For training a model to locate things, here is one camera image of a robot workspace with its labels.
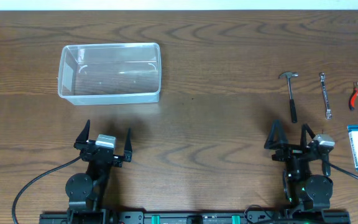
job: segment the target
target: green connector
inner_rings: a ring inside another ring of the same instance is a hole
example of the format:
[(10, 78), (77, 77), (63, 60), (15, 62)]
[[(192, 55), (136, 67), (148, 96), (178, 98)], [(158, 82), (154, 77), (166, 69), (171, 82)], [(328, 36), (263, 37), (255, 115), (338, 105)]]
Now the green connector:
[(231, 217), (232, 224), (241, 224), (240, 216), (239, 215), (233, 215)]
[(152, 224), (160, 224), (160, 216), (152, 215)]

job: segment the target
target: wrench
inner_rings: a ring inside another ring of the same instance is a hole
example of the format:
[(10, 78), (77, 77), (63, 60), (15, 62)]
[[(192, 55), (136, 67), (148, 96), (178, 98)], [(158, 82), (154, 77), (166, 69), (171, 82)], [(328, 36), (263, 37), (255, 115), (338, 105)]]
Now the wrench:
[(331, 114), (331, 108), (329, 107), (325, 79), (326, 79), (326, 74), (321, 72), (320, 73), (320, 82), (321, 82), (321, 88), (323, 89), (324, 102), (326, 103), (326, 118), (331, 119), (331, 118), (333, 118), (333, 115)]

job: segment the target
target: clear plastic container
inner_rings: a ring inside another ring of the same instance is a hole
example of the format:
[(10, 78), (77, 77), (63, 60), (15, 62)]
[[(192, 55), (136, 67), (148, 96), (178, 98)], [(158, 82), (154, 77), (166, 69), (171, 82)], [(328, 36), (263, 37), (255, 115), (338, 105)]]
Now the clear plastic container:
[(74, 105), (158, 102), (161, 54), (156, 43), (67, 45), (58, 94)]

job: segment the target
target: wood grain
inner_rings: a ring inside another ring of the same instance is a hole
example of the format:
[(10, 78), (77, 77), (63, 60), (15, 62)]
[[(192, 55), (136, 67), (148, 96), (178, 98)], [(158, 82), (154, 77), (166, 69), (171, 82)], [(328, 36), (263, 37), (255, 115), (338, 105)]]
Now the wood grain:
[[(68, 44), (156, 42), (162, 49), (159, 103), (73, 106), (57, 95)], [(297, 71), (291, 124), (288, 89)], [(333, 119), (324, 118), (325, 72)], [(0, 223), (12, 223), (22, 186), (78, 155), (73, 141), (87, 119), (91, 139), (133, 132), (130, 164), (112, 171), (105, 204), (157, 210), (244, 210), (285, 202), (283, 164), (263, 144), (274, 119), (291, 142), (302, 123), (336, 140), (332, 163), (354, 172), (347, 135), (358, 124), (347, 102), (358, 81), (358, 11), (0, 12)], [(20, 223), (68, 206), (65, 182), (77, 162), (41, 179), (18, 203)], [(312, 164), (320, 174), (320, 162)], [(333, 171), (332, 208), (358, 223), (358, 181)]]

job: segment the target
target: hammer head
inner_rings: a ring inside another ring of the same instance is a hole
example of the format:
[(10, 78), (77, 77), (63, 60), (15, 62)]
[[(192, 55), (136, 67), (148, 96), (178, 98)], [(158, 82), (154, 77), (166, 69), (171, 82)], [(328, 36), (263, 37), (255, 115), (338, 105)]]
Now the hammer head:
[(284, 72), (281, 74), (278, 78), (292, 78), (292, 77), (298, 77), (298, 72)]

